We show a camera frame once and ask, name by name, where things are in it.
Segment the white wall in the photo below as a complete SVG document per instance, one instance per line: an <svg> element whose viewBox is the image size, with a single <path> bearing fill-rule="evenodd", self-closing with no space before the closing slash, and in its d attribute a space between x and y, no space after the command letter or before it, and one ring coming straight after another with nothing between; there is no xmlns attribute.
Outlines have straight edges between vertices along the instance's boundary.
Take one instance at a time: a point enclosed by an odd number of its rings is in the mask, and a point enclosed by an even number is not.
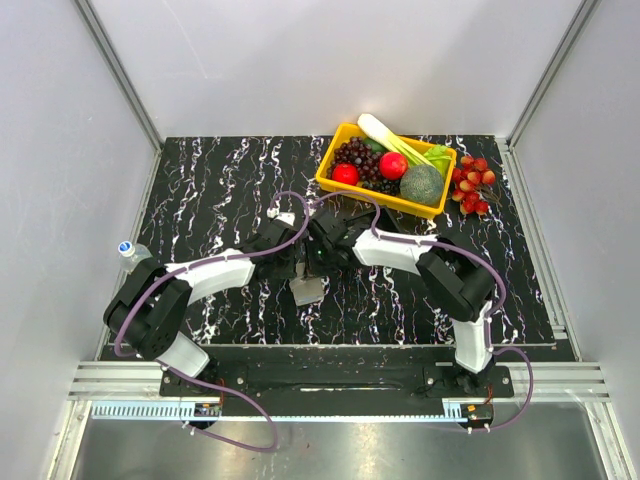
<svg viewBox="0 0 640 480"><path fill-rule="evenodd" d="M580 0L93 0L164 136L507 135Z"/></svg>
<svg viewBox="0 0 640 480"><path fill-rule="evenodd" d="M601 2L516 146L575 318L640 467L640 3Z"/></svg>
<svg viewBox="0 0 640 480"><path fill-rule="evenodd" d="M152 150L69 0L0 6L0 477L39 478Z"/></svg>

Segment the red fruit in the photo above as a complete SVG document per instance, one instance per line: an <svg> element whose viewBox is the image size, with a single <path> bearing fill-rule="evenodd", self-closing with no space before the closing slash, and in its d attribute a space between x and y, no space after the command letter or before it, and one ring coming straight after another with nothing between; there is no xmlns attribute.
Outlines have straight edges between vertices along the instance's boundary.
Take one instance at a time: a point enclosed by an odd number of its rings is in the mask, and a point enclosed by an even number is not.
<svg viewBox="0 0 640 480"><path fill-rule="evenodd" d="M458 183L460 180L462 180L462 170L460 170L458 167L453 169L453 174L451 175L451 180L453 180L454 183Z"/></svg>
<svg viewBox="0 0 640 480"><path fill-rule="evenodd" d="M487 168L489 168L489 164L484 158L476 158L476 160L473 162L473 166L479 172L484 172Z"/></svg>
<svg viewBox="0 0 640 480"><path fill-rule="evenodd" d="M486 215L489 211L489 204L482 200L476 203L475 207L478 215Z"/></svg>
<svg viewBox="0 0 640 480"><path fill-rule="evenodd" d="M482 176L478 172L469 172L469 174L467 175L467 180L469 180L474 185L480 185Z"/></svg>
<svg viewBox="0 0 640 480"><path fill-rule="evenodd" d="M496 174L491 170L487 170L482 174L482 183L485 185L493 185L496 183Z"/></svg>
<svg viewBox="0 0 640 480"><path fill-rule="evenodd" d="M451 194L451 198L453 199L454 202L459 202L464 198L464 196L465 196L465 193L460 189L455 189Z"/></svg>
<svg viewBox="0 0 640 480"><path fill-rule="evenodd" d="M464 194L464 201L476 203L480 200L480 194L477 192L469 192Z"/></svg>
<svg viewBox="0 0 640 480"><path fill-rule="evenodd" d="M473 157L466 155L460 159L460 163L465 167L471 167L473 165Z"/></svg>
<svg viewBox="0 0 640 480"><path fill-rule="evenodd" d="M398 180L409 170L409 162L401 153L387 152L380 159L380 174L389 180Z"/></svg>
<svg viewBox="0 0 640 480"><path fill-rule="evenodd" d="M460 204L460 211L465 215L476 211L476 204L465 200Z"/></svg>
<svg viewBox="0 0 640 480"><path fill-rule="evenodd" d="M355 185L358 183L358 169L350 163L340 163L333 169L331 180L346 183L347 185Z"/></svg>
<svg viewBox="0 0 640 480"><path fill-rule="evenodd" d="M476 189L475 184L471 183L469 180L463 180L460 182L460 190L463 192L473 192Z"/></svg>

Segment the gray panel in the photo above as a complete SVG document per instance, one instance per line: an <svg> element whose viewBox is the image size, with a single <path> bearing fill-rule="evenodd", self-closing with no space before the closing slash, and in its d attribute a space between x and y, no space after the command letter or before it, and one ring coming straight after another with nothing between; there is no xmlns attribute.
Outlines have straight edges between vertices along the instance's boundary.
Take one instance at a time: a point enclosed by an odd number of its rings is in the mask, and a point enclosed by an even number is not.
<svg viewBox="0 0 640 480"><path fill-rule="evenodd" d="M22 480L95 352L153 152L72 2L2 2L0 31L0 476Z"/></svg>
<svg viewBox="0 0 640 480"><path fill-rule="evenodd" d="M163 137L505 136L580 0L93 3Z"/></svg>
<svg viewBox="0 0 640 480"><path fill-rule="evenodd" d="M501 416L515 409L498 408ZM255 444L270 440L264 424L212 429ZM534 405L512 428L471 437L416 424L295 423L279 425L279 432L279 452L260 455L191 437L176 424L92 420L75 478L605 478L586 414L573 404Z"/></svg>
<svg viewBox="0 0 640 480"><path fill-rule="evenodd" d="M640 462L640 2L601 2L517 155L585 360L600 362Z"/></svg>

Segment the black marble surface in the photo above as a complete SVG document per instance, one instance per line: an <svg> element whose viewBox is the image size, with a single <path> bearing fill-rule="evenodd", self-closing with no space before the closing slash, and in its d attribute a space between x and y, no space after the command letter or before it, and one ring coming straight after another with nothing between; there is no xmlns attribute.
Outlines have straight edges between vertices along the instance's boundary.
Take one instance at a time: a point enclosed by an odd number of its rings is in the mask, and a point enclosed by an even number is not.
<svg viewBox="0 0 640 480"><path fill-rule="evenodd" d="M461 230L491 259L509 289L494 316L493 341L553 343L525 237L489 136L424 136L484 157L498 177L485 218L465 217L457 203L434 221L397 213L409 232ZM139 241L164 262L215 254L245 240L264 217L271 197L294 190L321 196L314 174L331 137L169 138L145 212ZM337 208L360 211L351 199ZM281 211L290 208L288 199ZM298 205L293 211L300 212ZM218 293L189 307L184 332L203 344L442 344L453 341L449 319L432 308L418 277L366 268L324 279L322 302L296 307L286 282L256 282Z"/></svg>

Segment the green vegetable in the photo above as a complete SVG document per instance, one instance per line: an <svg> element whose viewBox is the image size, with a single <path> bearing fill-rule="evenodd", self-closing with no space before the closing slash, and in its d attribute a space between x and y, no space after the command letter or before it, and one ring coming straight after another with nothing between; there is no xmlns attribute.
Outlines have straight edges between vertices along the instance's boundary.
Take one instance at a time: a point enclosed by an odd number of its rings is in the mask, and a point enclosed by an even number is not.
<svg viewBox="0 0 640 480"><path fill-rule="evenodd" d="M400 181L400 193L412 202L435 205L440 202L443 192L442 175L429 165L410 168Z"/></svg>
<svg viewBox="0 0 640 480"><path fill-rule="evenodd" d="M387 152L386 148L384 148L382 145L380 145L375 140L372 140L371 138L365 138L362 141L362 143L364 143L365 145L371 145L371 151L373 153L386 153Z"/></svg>
<svg viewBox="0 0 640 480"><path fill-rule="evenodd" d="M433 166L436 167L443 178L447 177L449 163L451 163L451 157L447 155L447 147L444 145L434 145L427 150L424 154L424 158L429 160Z"/></svg>
<svg viewBox="0 0 640 480"><path fill-rule="evenodd" d="M436 167L436 170L440 172L442 178L447 178L447 172L449 171L451 157L447 156L446 158L435 158L431 160L431 163L433 163L433 166Z"/></svg>
<svg viewBox="0 0 640 480"><path fill-rule="evenodd" d="M403 142L400 137L391 132L391 130L385 127L384 124L373 115L369 113L360 115L358 118L358 126L367 137L372 138L390 152L397 152L404 155L412 167L417 165L434 167L429 160Z"/></svg>

